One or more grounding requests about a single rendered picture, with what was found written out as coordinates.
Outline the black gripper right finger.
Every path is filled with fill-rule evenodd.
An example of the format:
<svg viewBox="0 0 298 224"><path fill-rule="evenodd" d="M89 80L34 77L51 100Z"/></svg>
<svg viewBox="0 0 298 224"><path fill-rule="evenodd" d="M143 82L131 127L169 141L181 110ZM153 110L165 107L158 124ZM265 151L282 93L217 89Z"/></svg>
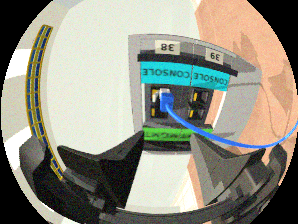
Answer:
<svg viewBox="0 0 298 224"><path fill-rule="evenodd" d="M230 185L237 180L243 169L257 163L265 155L266 149L259 148L245 155L234 155L233 152L218 147L213 141L206 140L198 133L192 133L189 139L192 145L192 156L196 164L204 206L216 204Z"/></svg>

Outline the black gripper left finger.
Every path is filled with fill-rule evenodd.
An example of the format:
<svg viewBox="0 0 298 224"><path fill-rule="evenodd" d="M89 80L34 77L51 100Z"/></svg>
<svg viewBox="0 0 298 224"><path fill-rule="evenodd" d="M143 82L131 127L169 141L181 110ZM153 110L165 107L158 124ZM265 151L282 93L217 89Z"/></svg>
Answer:
<svg viewBox="0 0 298 224"><path fill-rule="evenodd" d="M101 181L114 202L117 202L116 208L124 209L136 177L134 175L144 149L144 141L145 131L140 131L128 137L124 143L98 155L90 155L65 145L59 145L57 153L65 167L90 179Z"/></svg>

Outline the blue network cable with white plug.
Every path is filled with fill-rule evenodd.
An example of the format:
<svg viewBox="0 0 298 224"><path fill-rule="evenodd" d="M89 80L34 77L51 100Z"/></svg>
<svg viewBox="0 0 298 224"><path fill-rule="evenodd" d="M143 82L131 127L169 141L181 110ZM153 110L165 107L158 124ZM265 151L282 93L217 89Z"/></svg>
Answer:
<svg viewBox="0 0 298 224"><path fill-rule="evenodd" d="M298 121L297 123L295 123L295 127L293 129L291 129L291 132L289 133L289 135L283 137L283 139L277 141L277 143L271 143L269 145L247 145L247 144L241 144L241 143L235 143L235 141L229 141L229 140L225 140L222 139L222 137L218 137L216 135L212 135L212 133L208 133L205 132L204 129L198 129L197 127L194 127L193 124L188 124L186 123L185 120L182 120L180 116L177 115L177 113L173 112L173 101L174 101L174 96L173 93L170 93L169 89L165 89L165 88L160 88L160 91L154 91L153 93L153 101L156 100L156 97L158 95L158 93L160 93L160 109L161 112L169 112L170 115L172 115L174 117L174 119L176 119L178 121L178 123L184 125L184 127L188 127L190 129L193 129L194 132L198 132L200 133L200 135L202 136L206 136L208 137L208 139L212 139L212 140L217 140L220 141L220 143L223 144L229 144L229 145L235 145L235 147L245 147L245 148L269 148L269 147L274 147L274 145L277 145L278 143L281 143L281 141L285 141L285 139L287 139L287 136L290 136L291 133L294 132L295 127L298 127Z"/></svg>

